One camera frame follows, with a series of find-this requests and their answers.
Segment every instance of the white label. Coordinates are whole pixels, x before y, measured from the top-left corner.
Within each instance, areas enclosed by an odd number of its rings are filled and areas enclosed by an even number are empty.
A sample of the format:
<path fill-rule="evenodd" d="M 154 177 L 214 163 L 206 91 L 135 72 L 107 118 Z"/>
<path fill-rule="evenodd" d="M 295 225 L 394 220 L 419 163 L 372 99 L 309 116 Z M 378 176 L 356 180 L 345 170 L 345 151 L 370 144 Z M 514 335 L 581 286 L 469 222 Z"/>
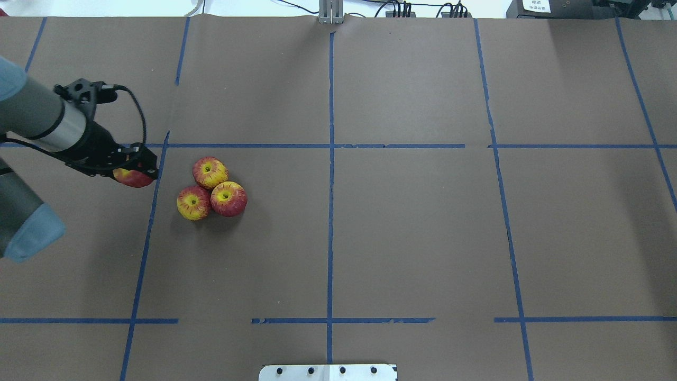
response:
<path fill-rule="evenodd" d="M 550 0 L 522 0 L 525 11 L 550 13 Z"/>

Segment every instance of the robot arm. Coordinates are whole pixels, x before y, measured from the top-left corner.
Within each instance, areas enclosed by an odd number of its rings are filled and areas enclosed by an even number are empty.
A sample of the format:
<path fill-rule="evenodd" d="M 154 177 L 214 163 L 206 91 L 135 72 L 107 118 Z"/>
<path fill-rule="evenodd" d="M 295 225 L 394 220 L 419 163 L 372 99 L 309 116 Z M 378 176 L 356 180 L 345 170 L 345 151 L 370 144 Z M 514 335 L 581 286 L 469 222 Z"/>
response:
<path fill-rule="evenodd" d="M 144 125 L 142 142 L 123 146 L 96 123 L 97 104 L 129 92 Z M 13 132 L 34 144 L 7 137 Z M 124 86 L 79 79 L 49 91 L 0 56 L 0 142 L 31 146 L 88 176 L 115 178 L 123 168 L 157 179 L 157 157 L 145 147 L 146 122 Z M 21 262 L 64 234 L 54 212 L 0 159 L 0 256 Z"/>

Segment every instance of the vertical blue line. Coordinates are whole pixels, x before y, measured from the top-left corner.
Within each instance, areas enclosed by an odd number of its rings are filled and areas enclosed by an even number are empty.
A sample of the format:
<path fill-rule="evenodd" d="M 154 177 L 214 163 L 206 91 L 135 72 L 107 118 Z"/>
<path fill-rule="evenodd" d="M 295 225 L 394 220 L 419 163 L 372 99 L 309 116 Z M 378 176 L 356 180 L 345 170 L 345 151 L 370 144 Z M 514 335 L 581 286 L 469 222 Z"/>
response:
<path fill-rule="evenodd" d="M 515 246 L 512 242 L 512 230 L 510 229 L 510 217 L 508 216 L 508 204 L 506 202 L 505 188 L 503 186 L 503 175 L 501 173 L 500 159 L 498 157 L 498 148 L 496 148 L 496 131 L 494 129 L 494 118 L 489 108 L 489 86 L 487 84 L 487 75 L 484 67 L 484 56 L 482 54 L 482 42 L 479 37 L 479 24 L 475 22 L 475 39 L 477 40 L 477 54 L 479 55 L 479 68 L 482 73 L 482 85 L 484 87 L 484 100 L 487 106 L 487 118 L 492 133 L 492 146 L 494 150 L 494 162 L 496 164 L 496 175 L 498 176 L 498 189 L 501 194 L 501 205 L 503 207 L 503 219 L 508 234 L 508 247 L 510 249 L 510 265 L 512 266 L 512 281 L 515 285 L 515 298 L 517 299 L 517 310 L 519 312 L 520 327 L 522 330 L 522 345 L 524 346 L 524 358 L 527 362 L 527 377 L 533 381 L 533 370 L 531 367 L 531 351 L 529 350 L 529 338 L 527 337 L 527 324 L 524 320 L 524 307 L 522 305 L 522 291 L 519 286 L 519 275 L 517 273 L 517 261 L 515 260 Z"/>
<path fill-rule="evenodd" d="M 43 17 L 42 23 L 40 23 L 40 29 L 38 30 L 38 35 L 35 36 L 35 42 L 33 43 L 33 48 L 30 50 L 30 55 L 28 56 L 28 62 L 26 62 L 26 67 L 24 71 L 28 73 L 30 69 L 30 64 L 33 63 L 33 57 L 35 57 L 35 51 L 38 50 L 38 44 L 40 44 L 40 38 L 42 37 L 42 32 L 45 30 L 45 24 L 47 24 L 47 18 Z"/>
<path fill-rule="evenodd" d="M 632 70 L 632 63 L 630 63 L 630 55 L 628 55 L 628 49 L 626 48 L 626 42 L 623 38 L 623 30 L 621 29 L 621 20 L 616 17 L 616 30 L 618 31 L 618 39 L 621 41 L 621 49 L 623 49 L 623 56 L 626 59 L 626 64 L 628 65 L 628 72 L 630 72 L 630 79 L 632 80 L 632 85 L 634 86 L 635 93 L 637 94 L 637 99 L 639 100 L 639 105 L 642 108 L 642 114 L 644 114 L 644 120 L 647 122 L 647 128 L 649 129 L 649 135 L 651 135 L 651 141 L 653 142 L 654 149 L 656 150 L 656 156 L 658 156 L 658 162 L 661 165 L 661 171 L 663 171 L 663 178 L 665 178 L 665 183 L 668 186 L 668 192 L 670 192 L 670 197 L 672 198 L 672 206 L 677 212 L 677 197 L 675 197 L 674 189 L 672 188 L 672 182 L 670 181 L 670 175 L 668 174 L 668 169 L 665 167 L 665 161 L 663 161 L 663 155 L 661 154 L 661 149 L 658 147 L 658 139 L 656 139 L 656 134 L 653 131 L 653 126 L 651 125 L 651 119 L 649 118 L 649 112 L 647 112 L 647 106 L 644 104 L 644 97 L 642 97 L 642 92 L 639 90 L 639 84 L 637 83 L 637 78 L 635 77 L 634 70 Z"/>
<path fill-rule="evenodd" d="M 329 242 L 327 261 L 327 364 L 331 364 L 334 318 L 334 33 L 329 34 Z"/>
<path fill-rule="evenodd" d="M 141 300 L 141 287 L 144 284 L 144 275 L 146 273 L 146 260 L 148 259 L 148 249 L 150 247 L 150 233 L 155 221 L 155 209 L 158 203 L 158 190 L 160 189 L 160 180 L 162 180 L 162 170 L 165 166 L 165 155 L 167 153 L 167 142 L 169 141 L 169 132 L 165 136 L 165 142 L 162 144 L 162 155 L 160 156 L 160 167 L 158 168 L 158 179 L 155 181 L 155 191 L 153 192 L 153 204 L 150 207 L 150 217 L 148 218 L 148 228 L 146 229 L 146 242 L 144 243 L 144 254 L 141 257 L 141 266 L 139 268 L 139 277 L 136 283 L 136 292 L 134 293 L 134 304 L 131 310 L 131 321 L 129 331 L 127 332 L 127 344 L 125 345 L 125 356 L 123 357 L 123 368 L 120 372 L 120 381 L 125 381 L 127 377 L 127 366 L 129 364 L 129 354 L 131 353 L 131 343 L 134 339 L 135 320 L 139 310 L 139 301 Z"/>
<path fill-rule="evenodd" d="M 185 26 L 183 27 L 183 42 L 181 43 L 181 53 L 179 54 L 179 64 L 176 66 L 176 80 L 174 84 L 179 85 L 181 79 L 181 67 L 183 66 L 183 54 L 185 53 L 185 42 L 188 40 L 188 27 L 190 26 L 190 17 L 185 18 Z"/>

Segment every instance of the red apple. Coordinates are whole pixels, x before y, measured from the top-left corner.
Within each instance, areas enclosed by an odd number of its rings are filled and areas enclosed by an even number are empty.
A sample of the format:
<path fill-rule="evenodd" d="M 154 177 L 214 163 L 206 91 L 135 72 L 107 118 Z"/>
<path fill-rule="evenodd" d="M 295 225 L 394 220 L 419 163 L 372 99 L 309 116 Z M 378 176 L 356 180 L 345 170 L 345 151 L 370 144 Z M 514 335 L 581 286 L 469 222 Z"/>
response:
<path fill-rule="evenodd" d="M 187 220 L 201 220 L 209 214 L 209 191 L 196 185 L 184 188 L 176 198 L 176 207 Z"/>
<path fill-rule="evenodd" d="M 195 182 L 207 190 L 228 180 L 228 168 L 214 156 L 203 157 L 193 164 Z"/>
<path fill-rule="evenodd" d="M 149 175 L 135 170 L 128 171 L 125 168 L 114 169 L 113 177 L 118 182 L 133 188 L 143 188 L 153 182 L 153 178 Z"/>
<path fill-rule="evenodd" d="M 214 212 L 222 216 L 237 216 L 247 206 L 247 194 L 237 182 L 222 182 L 212 190 L 211 204 Z"/>

